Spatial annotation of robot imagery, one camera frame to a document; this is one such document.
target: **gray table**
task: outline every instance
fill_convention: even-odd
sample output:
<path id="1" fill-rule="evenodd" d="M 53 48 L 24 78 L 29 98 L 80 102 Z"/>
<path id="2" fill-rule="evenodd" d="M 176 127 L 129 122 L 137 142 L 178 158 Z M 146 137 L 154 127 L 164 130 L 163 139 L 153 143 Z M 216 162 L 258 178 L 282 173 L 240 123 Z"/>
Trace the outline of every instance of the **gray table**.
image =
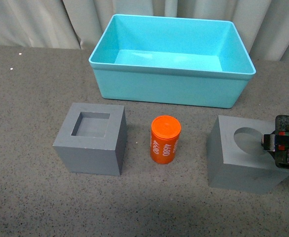
<path id="1" fill-rule="evenodd" d="M 206 169 L 217 115 L 289 115 L 289 64 L 254 61 L 234 107 L 217 109 L 103 99 L 90 54 L 0 46 L 0 236 L 289 236 L 289 178 L 254 195 L 209 188 Z M 122 176 L 70 173 L 57 156 L 73 102 L 125 106 Z M 149 155 L 150 124 L 163 114 L 182 124 L 167 165 Z"/>

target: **printed number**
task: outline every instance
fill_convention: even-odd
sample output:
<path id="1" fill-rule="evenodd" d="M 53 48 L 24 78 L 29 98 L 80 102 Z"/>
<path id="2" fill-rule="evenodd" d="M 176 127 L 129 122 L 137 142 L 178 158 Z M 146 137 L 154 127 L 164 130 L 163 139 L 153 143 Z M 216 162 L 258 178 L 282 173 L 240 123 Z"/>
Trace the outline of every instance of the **printed number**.
<path id="1" fill-rule="evenodd" d="M 158 142 L 156 140 L 154 140 L 153 141 L 153 152 L 158 155 L 159 151 L 160 151 L 160 146 L 159 146 Z"/>
<path id="2" fill-rule="evenodd" d="M 173 149 L 173 153 L 175 153 L 175 152 L 176 152 L 177 143 L 178 143 L 178 140 L 175 142 L 175 145 L 174 145 L 174 149 Z"/>
<path id="3" fill-rule="evenodd" d="M 163 156 L 167 157 L 170 154 L 170 147 L 171 145 L 165 144 L 163 147 Z"/>

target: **gray cube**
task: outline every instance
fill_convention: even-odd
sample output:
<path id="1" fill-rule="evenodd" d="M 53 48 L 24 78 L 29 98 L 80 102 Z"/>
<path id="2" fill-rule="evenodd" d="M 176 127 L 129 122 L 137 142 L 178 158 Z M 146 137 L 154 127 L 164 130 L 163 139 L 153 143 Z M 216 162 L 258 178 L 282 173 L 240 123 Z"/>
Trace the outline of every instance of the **gray cube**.
<path id="1" fill-rule="evenodd" d="M 121 175 L 124 106 L 73 103 L 53 143 L 70 172 Z"/>
<path id="2" fill-rule="evenodd" d="M 207 140 L 209 186 L 264 194 L 289 176 L 261 146 L 275 123 L 218 116 Z"/>

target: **plastic bin rim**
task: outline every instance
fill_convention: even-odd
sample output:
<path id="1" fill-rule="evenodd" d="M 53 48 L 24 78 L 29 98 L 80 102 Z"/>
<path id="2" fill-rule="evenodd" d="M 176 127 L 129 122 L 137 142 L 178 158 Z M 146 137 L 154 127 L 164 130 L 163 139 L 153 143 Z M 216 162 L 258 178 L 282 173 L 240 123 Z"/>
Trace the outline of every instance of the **plastic bin rim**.
<path id="1" fill-rule="evenodd" d="M 114 14 L 110 21 L 108 22 L 108 25 L 106 27 L 106 29 L 104 30 L 102 36 L 100 37 L 97 45 L 95 46 L 93 52 L 91 53 L 88 61 L 89 63 L 91 64 L 92 68 L 93 69 L 101 69 L 101 68 L 98 68 L 98 66 L 102 67 L 102 66 L 105 66 L 105 67 L 112 67 L 111 69 L 110 68 L 103 68 L 104 70 L 109 70 L 109 71 L 121 71 L 121 69 L 119 68 L 116 68 L 116 67 L 125 67 L 125 69 L 123 71 L 125 72 L 134 72 L 133 69 L 137 69 L 136 71 L 137 72 L 143 72 L 143 71 L 146 71 L 148 72 L 149 69 L 153 69 L 154 72 L 149 72 L 149 73 L 155 73 L 155 74 L 168 74 L 168 73 L 175 73 L 176 75 L 182 75 L 182 74 L 179 74 L 179 72 L 186 72 L 188 73 L 190 76 L 195 76 L 196 73 L 212 73 L 212 74 L 216 74 L 216 76 L 219 76 L 220 78 L 226 78 L 227 75 L 235 75 L 235 76 L 238 76 L 238 75 L 245 75 L 245 76 L 248 76 L 249 78 L 246 78 L 246 79 L 243 79 L 243 80 L 250 80 L 255 74 L 256 74 L 256 69 L 255 69 L 255 66 L 251 60 L 251 58 L 249 57 L 248 53 L 247 53 L 247 57 L 249 59 L 249 62 L 251 64 L 251 68 L 252 68 L 252 72 L 251 73 L 237 73 L 237 72 L 221 72 L 221 71 L 206 71 L 206 70 L 187 70 L 187 69 L 176 69 L 176 68 L 166 68 L 166 67 L 154 67 L 154 66 L 151 66 L 151 67 L 147 67 L 147 66 L 139 66 L 139 65 L 126 65 L 126 64 L 114 64 L 114 63 L 100 63 L 100 62 L 95 62 L 95 61 L 92 61 L 92 57 L 94 55 L 94 53 L 96 52 L 99 44 L 101 43 L 102 39 L 104 38 L 106 32 L 107 32 L 107 29 L 109 28 L 111 22 L 113 21 L 113 19 L 115 17 L 150 17 L 150 18 L 171 18 L 171 19 L 176 19 L 176 20 L 189 20 L 189 21 L 215 21 L 215 22 L 226 22 L 228 24 L 231 24 L 236 32 L 236 34 L 238 35 L 239 39 L 240 39 L 240 42 L 242 44 L 242 47 L 243 49 L 245 50 L 245 52 L 247 53 L 247 50 L 241 40 L 241 37 L 234 25 L 234 23 L 232 21 L 225 21 L 225 20 L 208 20 L 208 19 L 195 19 L 195 18 L 180 18 L 180 17 L 167 17 L 167 16 L 145 16 L 145 15 L 130 15 L 130 14 Z"/>

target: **white curtain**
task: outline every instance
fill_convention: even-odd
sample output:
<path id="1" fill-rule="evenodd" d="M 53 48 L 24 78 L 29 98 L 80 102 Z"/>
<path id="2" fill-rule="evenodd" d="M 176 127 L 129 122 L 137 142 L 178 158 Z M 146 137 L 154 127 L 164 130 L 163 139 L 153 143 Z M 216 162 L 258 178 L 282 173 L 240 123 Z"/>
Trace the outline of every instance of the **white curtain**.
<path id="1" fill-rule="evenodd" d="M 116 13 L 233 21 L 252 59 L 289 62 L 289 0 L 0 0 L 0 45 L 93 49 Z"/>

